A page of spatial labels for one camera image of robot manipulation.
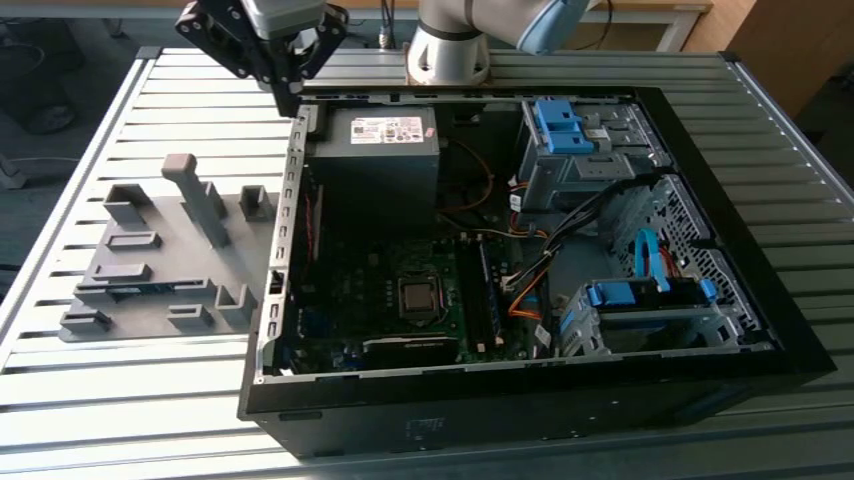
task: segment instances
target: sticker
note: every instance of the sticker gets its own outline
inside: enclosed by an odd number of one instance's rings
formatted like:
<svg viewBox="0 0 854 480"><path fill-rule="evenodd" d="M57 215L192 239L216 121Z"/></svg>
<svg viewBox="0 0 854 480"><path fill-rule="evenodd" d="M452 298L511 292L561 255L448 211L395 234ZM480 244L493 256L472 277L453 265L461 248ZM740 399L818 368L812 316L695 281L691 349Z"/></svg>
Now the sticker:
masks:
<svg viewBox="0 0 854 480"><path fill-rule="evenodd" d="M421 117L354 118L349 122L349 143L421 143Z"/></svg>
<svg viewBox="0 0 854 480"><path fill-rule="evenodd" d="M584 130L587 138L608 138L608 131L604 128L591 128Z"/></svg>
<svg viewBox="0 0 854 480"><path fill-rule="evenodd" d="M536 325L536 330L533 330L533 336L541 342L543 345L548 346L548 344L551 343L551 333L548 333L548 330L545 330L541 325Z"/></svg>
<svg viewBox="0 0 854 480"><path fill-rule="evenodd" d="M509 195L509 209L513 212L521 212L521 197L519 195Z"/></svg>

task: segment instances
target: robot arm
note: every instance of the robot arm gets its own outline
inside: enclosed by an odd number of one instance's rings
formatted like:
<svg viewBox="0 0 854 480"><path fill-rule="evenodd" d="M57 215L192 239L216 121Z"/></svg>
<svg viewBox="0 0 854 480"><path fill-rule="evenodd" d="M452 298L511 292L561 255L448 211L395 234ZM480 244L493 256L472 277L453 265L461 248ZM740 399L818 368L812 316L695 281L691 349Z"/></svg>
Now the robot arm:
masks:
<svg viewBox="0 0 854 480"><path fill-rule="evenodd" d="M302 81L317 74L346 35L346 10L325 0L196 0L174 29L237 77L254 77L269 89L278 115L298 108ZM298 53L298 32L316 40Z"/></svg>
<svg viewBox="0 0 854 480"><path fill-rule="evenodd" d="M476 85L489 71L485 35L532 55L560 48L589 0L421 0L407 75L425 85Z"/></svg>
<svg viewBox="0 0 854 480"><path fill-rule="evenodd" d="M485 36L523 52L551 52L572 33L589 0L421 0L407 54L415 83L471 85L489 69ZM346 11L325 0L196 0L174 26L237 77L272 91L281 116L298 108L302 81L313 78L346 35ZM300 31L314 42L296 53Z"/></svg>

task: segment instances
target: slotted aluminum surface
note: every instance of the slotted aluminum surface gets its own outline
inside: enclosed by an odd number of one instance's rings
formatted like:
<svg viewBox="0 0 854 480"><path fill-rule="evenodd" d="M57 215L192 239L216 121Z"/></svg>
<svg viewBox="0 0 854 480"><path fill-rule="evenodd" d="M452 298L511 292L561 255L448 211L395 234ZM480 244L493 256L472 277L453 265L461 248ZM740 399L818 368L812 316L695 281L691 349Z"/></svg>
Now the slotted aluminum surface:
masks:
<svg viewBox="0 0 854 480"><path fill-rule="evenodd" d="M277 191L289 124L253 81L190 49L137 60L0 309L0 472L14 478L851 478L851 193L737 64L713 55L499 53L493 82L664 90L839 371L679 430L300 464L234 417L242 336L64 344L58 320L112 183L174 194L192 152L220 193ZM399 85L401 56L341 51L316 84Z"/></svg>

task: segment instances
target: expansion slot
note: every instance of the expansion slot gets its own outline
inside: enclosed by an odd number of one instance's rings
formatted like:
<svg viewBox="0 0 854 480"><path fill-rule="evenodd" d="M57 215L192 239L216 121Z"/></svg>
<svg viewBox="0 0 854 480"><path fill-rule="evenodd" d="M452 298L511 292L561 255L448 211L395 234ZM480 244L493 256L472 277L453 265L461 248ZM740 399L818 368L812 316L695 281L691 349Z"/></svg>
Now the expansion slot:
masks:
<svg viewBox="0 0 854 480"><path fill-rule="evenodd" d="M471 352L484 353L495 347L488 286L484 282L479 243L457 242L456 270L465 314L465 337Z"/></svg>

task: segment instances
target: power supply label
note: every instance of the power supply label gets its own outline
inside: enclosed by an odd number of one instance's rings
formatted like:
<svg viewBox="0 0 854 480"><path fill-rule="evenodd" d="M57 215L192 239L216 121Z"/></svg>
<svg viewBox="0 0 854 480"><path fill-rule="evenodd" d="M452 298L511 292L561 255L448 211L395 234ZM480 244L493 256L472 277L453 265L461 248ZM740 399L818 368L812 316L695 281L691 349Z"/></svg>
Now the power supply label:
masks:
<svg viewBox="0 0 854 480"><path fill-rule="evenodd" d="M349 143L421 143L421 117L354 118L349 122Z"/></svg>

